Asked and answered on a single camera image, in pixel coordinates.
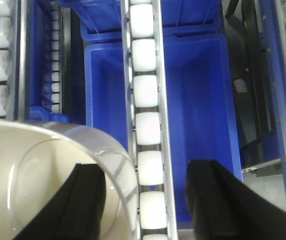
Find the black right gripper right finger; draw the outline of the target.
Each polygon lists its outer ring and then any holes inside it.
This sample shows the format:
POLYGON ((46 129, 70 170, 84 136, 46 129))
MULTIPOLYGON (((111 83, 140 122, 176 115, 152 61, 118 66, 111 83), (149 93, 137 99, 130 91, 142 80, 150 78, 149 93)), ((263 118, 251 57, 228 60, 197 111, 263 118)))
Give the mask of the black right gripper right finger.
POLYGON ((286 212, 215 160, 192 160, 186 198, 197 240, 286 240, 286 212))

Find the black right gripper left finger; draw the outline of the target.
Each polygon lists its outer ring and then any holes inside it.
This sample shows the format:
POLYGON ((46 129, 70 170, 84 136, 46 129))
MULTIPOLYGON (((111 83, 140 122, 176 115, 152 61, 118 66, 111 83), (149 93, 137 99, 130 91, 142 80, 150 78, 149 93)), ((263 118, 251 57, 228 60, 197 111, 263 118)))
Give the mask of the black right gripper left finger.
POLYGON ((76 164, 57 193, 17 240, 97 240, 106 199, 104 171, 97 164, 76 164))

